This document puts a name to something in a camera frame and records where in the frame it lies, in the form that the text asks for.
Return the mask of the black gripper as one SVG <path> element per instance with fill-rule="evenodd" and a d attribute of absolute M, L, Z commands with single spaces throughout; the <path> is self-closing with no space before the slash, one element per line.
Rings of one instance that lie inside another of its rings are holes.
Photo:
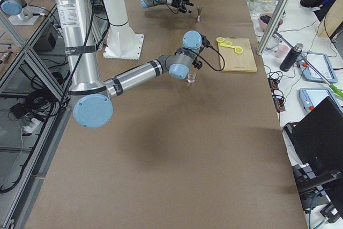
<path fill-rule="evenodd" d="M 171 2 L 172 7 L 177 8 L 178 12 L 181 13 L 192 13 L 191 10 L 188 10 L 185 6 L 193 6 L 193 3 L 190 0 L 172 0 Z"/>
<path fill-rule="evenodd" d="M 202 61 L 199 61 L 199 60 L 198 60 L 198 56 L 195 56 L 195 58 L 193 59 L 192 65 L 193 65 L 194 68 L 196 68 L 196 69 L 201 69 L 202 66 L 203 66 L 203 63 L 202 63 Z"/>

